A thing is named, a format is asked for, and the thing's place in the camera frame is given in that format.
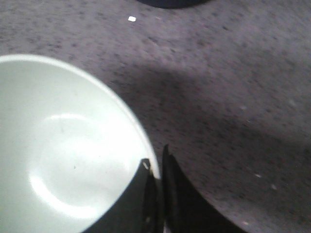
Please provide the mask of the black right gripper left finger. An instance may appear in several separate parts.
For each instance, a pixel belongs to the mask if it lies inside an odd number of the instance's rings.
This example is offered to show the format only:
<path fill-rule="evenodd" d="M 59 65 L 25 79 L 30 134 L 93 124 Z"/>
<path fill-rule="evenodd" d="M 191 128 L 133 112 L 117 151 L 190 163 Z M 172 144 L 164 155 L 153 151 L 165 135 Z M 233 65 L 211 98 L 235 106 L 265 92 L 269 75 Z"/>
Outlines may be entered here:
<path fill-rule="evenodd" d="M 138 169 L 118 200 L 86 233 L 159 233 L 161 215 L 156 179 L 149 159 Z"/>

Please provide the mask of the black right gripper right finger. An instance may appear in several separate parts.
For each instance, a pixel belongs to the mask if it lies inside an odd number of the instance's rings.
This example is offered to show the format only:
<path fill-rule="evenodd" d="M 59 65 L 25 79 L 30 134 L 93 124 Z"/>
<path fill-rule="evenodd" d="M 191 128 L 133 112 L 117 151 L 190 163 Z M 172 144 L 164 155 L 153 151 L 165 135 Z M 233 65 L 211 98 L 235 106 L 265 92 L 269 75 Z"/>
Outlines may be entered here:
<path fill-rule="evenodd" d="M 242 233 L 196 190 L 168 145 L 162 154 L 165 221 L 172 233 Z"/>

